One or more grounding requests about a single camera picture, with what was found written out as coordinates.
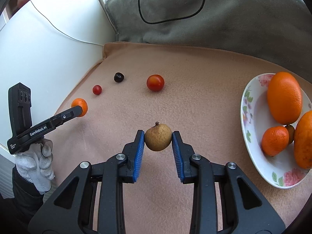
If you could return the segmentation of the left white gloved hand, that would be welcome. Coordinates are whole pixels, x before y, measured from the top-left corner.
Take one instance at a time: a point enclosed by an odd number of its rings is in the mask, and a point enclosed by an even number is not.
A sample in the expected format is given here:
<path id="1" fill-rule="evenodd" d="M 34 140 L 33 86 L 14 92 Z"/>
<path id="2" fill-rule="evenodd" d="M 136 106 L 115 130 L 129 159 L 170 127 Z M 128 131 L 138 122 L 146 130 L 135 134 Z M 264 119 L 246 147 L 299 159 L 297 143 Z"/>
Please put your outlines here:
<path id="1" fill-rule="evenodd" d="M 34 184 L 40 194 L 45 194 L 52 188 L 54 179 L 52 167 L 53 142 L 42 139 L 38 143 L 31 144 L 25 152 L 15 155 L 17 171 L 23 179 Z"/>

